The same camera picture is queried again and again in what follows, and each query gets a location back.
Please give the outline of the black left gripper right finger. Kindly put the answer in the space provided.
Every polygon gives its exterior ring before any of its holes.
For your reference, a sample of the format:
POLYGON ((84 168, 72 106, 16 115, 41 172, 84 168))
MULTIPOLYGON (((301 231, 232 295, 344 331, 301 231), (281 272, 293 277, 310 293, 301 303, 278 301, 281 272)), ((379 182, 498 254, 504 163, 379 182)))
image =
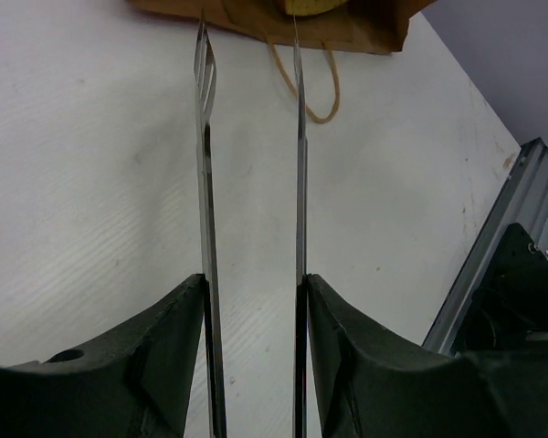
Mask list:
POLYGON ((548 437, 548 353, 450 358, 408 341, 307 278, 325 437, 548 437))

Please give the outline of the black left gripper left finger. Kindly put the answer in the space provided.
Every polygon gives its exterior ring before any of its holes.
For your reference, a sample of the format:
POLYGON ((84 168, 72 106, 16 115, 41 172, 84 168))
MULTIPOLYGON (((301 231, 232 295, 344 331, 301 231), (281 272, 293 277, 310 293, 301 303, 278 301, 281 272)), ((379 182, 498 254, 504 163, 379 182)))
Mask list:
POLYGON ((191 275, 51 359, 0 367, 0 437, 181 437, 204 313, 191 275))

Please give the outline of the silver metal tongs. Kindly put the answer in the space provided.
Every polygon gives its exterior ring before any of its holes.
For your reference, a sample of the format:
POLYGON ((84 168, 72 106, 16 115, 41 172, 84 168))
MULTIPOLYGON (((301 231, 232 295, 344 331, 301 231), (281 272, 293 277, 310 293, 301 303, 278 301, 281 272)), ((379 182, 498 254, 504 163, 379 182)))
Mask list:
MULTIPOLYGON (((307 188, 308 141, 306 101, 299 37, 294 37, 293 66, 298 99, 296 293, 294 320, 292 435, 307 435, 307 188)), ((195 115, 197 124, 196 165, 200 210, 202 272, 205 277, 204 318, 210 432, 227 436, 227 412, 223 369, 218 269, 216 252, 215 203, 211 152, 212 114, 216 94, 216 60, 207 32, 206 20, 199 19, 195 41, 195 115)))

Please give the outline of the red paper bag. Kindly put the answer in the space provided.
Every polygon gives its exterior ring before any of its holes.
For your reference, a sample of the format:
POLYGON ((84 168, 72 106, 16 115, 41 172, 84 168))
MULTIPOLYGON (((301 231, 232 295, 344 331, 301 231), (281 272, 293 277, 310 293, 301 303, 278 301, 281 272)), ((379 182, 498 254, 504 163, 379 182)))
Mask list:
POLYGON ((390 55, 403 49, 410 20, 434 3, 433 0, 351 0, 325 14, 287 16, 275 0, 133 0, 130 6, 144 13, 179 20, 205 21, 217 28, 260 40, 269 46, 280 75, 290 92, 296 86, 282 65, 277 45, 292 46, 299 37, 302 47, 326 53, 334 86, 334 102, 328 115, 306 109, 318 124, 331 121, 341 98, 336 51, 390 55))

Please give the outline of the round yellow fake bread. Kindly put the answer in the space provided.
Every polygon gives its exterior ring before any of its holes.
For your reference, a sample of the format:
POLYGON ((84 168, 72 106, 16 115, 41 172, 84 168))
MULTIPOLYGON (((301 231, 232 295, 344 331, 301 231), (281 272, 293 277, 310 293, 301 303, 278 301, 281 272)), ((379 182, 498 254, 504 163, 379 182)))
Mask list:
POLYGON ((348 0, 276 0, 277 8, 287 16, 309 17, 325 14, 348 0))

